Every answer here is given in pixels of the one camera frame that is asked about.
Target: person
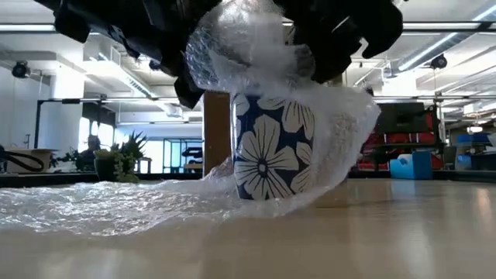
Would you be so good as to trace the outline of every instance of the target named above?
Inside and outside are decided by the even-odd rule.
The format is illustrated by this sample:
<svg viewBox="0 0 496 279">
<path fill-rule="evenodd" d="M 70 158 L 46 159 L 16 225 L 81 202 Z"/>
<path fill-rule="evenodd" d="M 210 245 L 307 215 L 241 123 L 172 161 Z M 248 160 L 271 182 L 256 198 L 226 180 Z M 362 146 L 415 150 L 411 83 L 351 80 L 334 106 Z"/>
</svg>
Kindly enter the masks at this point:
<svg viewBox="0 0 496 279">
<path fill-rule="evenodd" d="M 95 151 L 100 149 L 100 139 L 97 136 L 90 135 L 88 137 L 88 148 L 80 154 L 84 164 L 93 165 L 93 161 L 95 160 Z"/>
</svg>

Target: computer monitor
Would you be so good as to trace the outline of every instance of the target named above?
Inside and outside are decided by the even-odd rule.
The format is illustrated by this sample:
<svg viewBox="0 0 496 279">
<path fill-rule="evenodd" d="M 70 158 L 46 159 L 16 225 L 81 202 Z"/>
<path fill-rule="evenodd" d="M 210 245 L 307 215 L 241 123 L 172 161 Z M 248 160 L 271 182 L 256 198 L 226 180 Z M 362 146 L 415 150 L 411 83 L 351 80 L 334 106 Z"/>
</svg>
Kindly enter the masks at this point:
<svg viewBox="0 0 496 279">
<path fill-rule="evenodd" d="M 381 115 L 377 120 L 377 133 L 426 133 L 426 111 L 421 102 L 379 104 Z"/>
</svg>

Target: potted plant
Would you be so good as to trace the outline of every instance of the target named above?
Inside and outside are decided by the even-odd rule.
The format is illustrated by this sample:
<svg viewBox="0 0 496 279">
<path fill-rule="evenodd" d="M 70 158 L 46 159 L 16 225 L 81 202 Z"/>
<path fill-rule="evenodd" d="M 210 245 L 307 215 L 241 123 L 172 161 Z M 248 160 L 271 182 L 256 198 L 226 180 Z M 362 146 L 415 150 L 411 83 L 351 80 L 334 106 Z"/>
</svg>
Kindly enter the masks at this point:
<svg viewBox="0 0 496 279">
<path fill-rule="evenodd" d="M 133 132 L 127 143 L 121 146 L 115 143 L 110 151 L 95 151 L 95 169 L 100 181 L 138 182 L 134 166 L 138 159 L 143 158 L 146 143 L 146 137 L 141 137 L 141 134 Z"/>
</svg>

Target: table surface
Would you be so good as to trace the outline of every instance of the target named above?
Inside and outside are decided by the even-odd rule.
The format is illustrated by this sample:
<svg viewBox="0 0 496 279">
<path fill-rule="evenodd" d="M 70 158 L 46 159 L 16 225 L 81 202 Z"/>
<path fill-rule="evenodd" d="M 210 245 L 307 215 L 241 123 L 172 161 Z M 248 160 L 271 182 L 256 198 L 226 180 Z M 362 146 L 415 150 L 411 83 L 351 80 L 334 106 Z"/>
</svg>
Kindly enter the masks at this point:
<svg viewBox="0 0 496 279">
<path fill-rule="evenodd" d="M 28 236 L 0 238 L 1 277 L 496 278 L 496 187 L 348 180 L 285 217 L 155 228 L 104 250 Z"/>
</svg>

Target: cup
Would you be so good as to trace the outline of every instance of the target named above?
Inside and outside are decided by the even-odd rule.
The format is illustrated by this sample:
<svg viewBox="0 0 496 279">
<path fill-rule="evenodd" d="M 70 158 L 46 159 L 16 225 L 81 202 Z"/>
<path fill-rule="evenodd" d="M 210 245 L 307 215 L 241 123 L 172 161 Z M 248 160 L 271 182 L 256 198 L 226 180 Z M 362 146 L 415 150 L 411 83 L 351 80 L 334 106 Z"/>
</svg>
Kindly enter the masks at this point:
<svg viewBox="0 0 496 279">
<path fill-rule="evenodd" d="M 315 116 L 309 107 L 244 94 L 232 100 L 232 161 L 240 198 L 287 198 L 311 187 Z"/>
</svg>

